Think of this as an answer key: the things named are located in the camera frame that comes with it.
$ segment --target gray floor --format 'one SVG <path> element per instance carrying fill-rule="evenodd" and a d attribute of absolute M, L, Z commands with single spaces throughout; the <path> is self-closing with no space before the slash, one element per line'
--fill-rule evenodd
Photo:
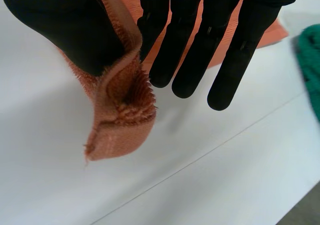
<path fill-rule="evenodd" d="M 298 202 L 277 225 L 320 225 L 320 183 Z"/>

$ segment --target orange towel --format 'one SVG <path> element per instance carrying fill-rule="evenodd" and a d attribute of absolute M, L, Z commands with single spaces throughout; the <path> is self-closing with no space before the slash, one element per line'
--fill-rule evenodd
<path fill-rule="evenodd" d="M 97 78 L 69 66 L 94 105 L 92 131 L 85 156 L 96 161 L 126 155 L 147 138 L 156 118 L 155 98 L 142 69 L 142 37 L 121 0 L 102 0 L 125 55 Z"/>
<path fill-rule="evenodd" d="M 133 152 L 145 141 L 156 118 L 155 97 L 139 60 L 142 37 L 136 22 L 142 14 L 140 0 L 102 1 L 115 32 L 125 47 L 125 55 L 99 78 L 83 72 L 65 58 L 94 105 L 93 127 L 85 146 L 85 156 L 91 161 Z M 194 31 L 181 62 L 200 26 L 202 6 L 201 3 Z M 209 67 L 222 62 L 237 26 L 239 10 L 240 4 L 231 16 L 225 36 Z M 164 34 L 165 31 L 145 59 L 144 70 L 151 68 Z M 277 42 L 286 36 L 287 32 L 276 21 L 265 32 L 259 46 Z"/>

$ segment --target black finger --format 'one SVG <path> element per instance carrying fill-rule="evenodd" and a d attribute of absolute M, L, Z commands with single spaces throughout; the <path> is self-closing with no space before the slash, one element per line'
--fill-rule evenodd
<path fill-rule="evenodd" d="M 172 18 L 149 73 L 150 82 L 163 88 L 172 79 L 194 29 L 201 0 L 171 0 Z"/>
<path fill-rule="evenodd" d="M 140 58 L 143 61 L 166 26 L 169 0 L 140 0 L 140 4 L 143 15 L 138 19 L 137 25 L 142 34 Z"/>
<path fill-rule="evenodd" d="M 243 1 L 238 26 L 207 97 L 212 109 L 221 111 L 230 105 L 262 35 L 279 11 L 280 7 Z"/>
<path fill-rule="evenodd" d="M 221 42 L 230 16 L 239 0 L 204 0 L 198 33 L 175 76 L 172 91 L 180 98 L 190 97 Z"/>

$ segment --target green cloth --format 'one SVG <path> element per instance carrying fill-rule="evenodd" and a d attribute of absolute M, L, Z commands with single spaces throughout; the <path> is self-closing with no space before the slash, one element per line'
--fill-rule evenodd
<path fill-rule="evenodd" d="M 320 24 L 306 28 L 298 38 L 297 58 L 311 105 L 320 121 Z"/>

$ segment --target white table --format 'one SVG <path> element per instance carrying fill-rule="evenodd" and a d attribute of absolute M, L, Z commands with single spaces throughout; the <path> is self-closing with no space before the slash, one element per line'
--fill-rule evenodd
<path fill-rule="evenodd" d="M 297 31 L 292 18 L 310 23 L 319 7 L 298 0 L 280 18 Z M 189 99 L 156 89 L 144 145 L 86 166 L 90 102 L 55 48 L 1 1 L 0 224 L 276 224 L 320 180 L 320 126 L 290 38 L 256 51 L 221 112 L 206 102 L 218 69 Z"/>

